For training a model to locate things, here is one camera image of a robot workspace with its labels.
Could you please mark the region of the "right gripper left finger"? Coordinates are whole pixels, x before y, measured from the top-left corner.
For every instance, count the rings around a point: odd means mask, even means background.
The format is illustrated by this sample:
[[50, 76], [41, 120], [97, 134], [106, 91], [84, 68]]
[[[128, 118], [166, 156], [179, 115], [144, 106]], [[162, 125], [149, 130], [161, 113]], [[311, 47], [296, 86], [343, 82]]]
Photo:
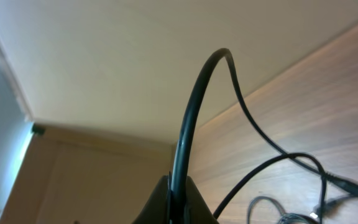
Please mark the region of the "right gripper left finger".
[[170, 176], [164, 175], [133, 224], [170, 223]]

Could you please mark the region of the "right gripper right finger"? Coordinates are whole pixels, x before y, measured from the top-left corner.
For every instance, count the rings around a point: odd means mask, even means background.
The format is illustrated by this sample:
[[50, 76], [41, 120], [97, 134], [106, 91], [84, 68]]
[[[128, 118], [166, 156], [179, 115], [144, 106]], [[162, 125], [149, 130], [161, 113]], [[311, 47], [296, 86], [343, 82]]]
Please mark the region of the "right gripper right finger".
[[184, 224], [218, 224], [190, 176], [186, 179], [183, 222]]

